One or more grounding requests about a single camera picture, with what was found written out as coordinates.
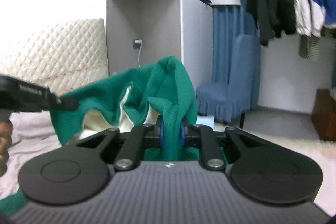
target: white jacket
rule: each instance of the white jacket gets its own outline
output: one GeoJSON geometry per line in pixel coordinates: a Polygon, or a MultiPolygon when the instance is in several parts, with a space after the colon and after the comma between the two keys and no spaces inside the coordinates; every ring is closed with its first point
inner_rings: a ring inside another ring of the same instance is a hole
{"type": "Polygon", "coordinates": [[[310,4],[308,0],[294,0],[296,14],[296,32],[300,35],[311,36],[312,23],[310,4]]]}
{"type": "Polygon", "coordinates": [[[325,20],[325,9],[324,7],[320,7],[314,0],[310,0],[312,4],[311,12],[312,12],[312,30],[311,34],[315,37],[321,37],[321,29],[325,20]]]}

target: white wardrobe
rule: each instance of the white wardrobe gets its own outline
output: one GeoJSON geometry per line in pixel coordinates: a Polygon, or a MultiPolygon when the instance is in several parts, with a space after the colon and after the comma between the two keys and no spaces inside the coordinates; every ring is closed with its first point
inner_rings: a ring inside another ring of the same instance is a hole
{"type": "Polygon", "coordinates": [[[140,64],[174,55],[194,88],[211,81],[212,8],[200,0],[107,0],[110,74],[138,66],[133,39],[142,39],[140,64]]]}

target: wooden cabinet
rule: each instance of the wooden cabinet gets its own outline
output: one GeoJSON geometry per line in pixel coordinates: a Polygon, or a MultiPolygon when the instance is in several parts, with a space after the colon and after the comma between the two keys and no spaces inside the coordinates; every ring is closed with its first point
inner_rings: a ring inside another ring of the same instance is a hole
{"type": "Polygon", "coordinates": [[[110,74],[138,66],[133,39],[142,39],[140,64],[174,55],[194,88],[211,81],[212,8],[200,0],[106,0],[110,74]]]}
{"type": "Polygon", "coordinates": [[[311,120],[324,141],[336,141],[336,102],[329,90],[317,90],[311,120]]]}

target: gray floor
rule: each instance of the gray floor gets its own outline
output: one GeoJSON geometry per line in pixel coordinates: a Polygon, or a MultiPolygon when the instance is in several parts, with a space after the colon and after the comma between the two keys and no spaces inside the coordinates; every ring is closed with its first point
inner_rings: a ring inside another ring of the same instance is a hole
{"type": "MultiPolygon", "coordinates": [[[[239,119],[232,122],[238,126],[239,119]]],[[[293,139],[319,139],[309,114],[258,108],[246,113],[244,129],[293,139]]]]}

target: power outlet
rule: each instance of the power outlet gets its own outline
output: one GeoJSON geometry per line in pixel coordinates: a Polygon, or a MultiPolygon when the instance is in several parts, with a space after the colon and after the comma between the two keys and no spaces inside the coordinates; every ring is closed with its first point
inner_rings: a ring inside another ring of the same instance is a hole
{"type": "Polygon", "coordinates": [[[136,43],[136,42],[140,42],[142,41],[141,39],[133,39],[133,49],[138,49],[140,48],[141,44],[140,43],[136,43]]]}

